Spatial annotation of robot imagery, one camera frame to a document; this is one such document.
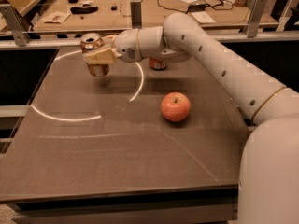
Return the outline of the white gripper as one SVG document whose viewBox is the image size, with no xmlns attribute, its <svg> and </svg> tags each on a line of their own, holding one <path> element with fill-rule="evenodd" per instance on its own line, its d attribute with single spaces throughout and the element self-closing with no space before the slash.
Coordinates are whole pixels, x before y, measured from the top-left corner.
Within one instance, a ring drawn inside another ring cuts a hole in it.
<svg viewBox="0 0 299 224">
<path fill-rule="evenodd" d="M 126 30 L 118 35 L 107 35 L 102 38 L 104 46 L 83 50 L 83 59 L 87 64 L 104 65 L 113 64 L 119 58 L 127 63 L 139 62 L 142 60 L 138 46 L 138 29 Z"/>
</svg>

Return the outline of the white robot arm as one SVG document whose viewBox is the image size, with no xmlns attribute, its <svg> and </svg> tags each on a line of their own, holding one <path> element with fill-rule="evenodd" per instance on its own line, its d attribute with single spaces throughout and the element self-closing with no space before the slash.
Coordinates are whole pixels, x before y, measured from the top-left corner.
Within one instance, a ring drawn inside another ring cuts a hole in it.
<svg viewBox="0 0 299 224">
<path fill-rule="evenodd" d="M 239 224 L 299 224 L 299 95 L 209 36 L 182 13 L 164 25 L 101 38 L 91 65 L 145 58 L 196 58 L 256 128 L 244 146 L 238 184 Z"/>
</svg>

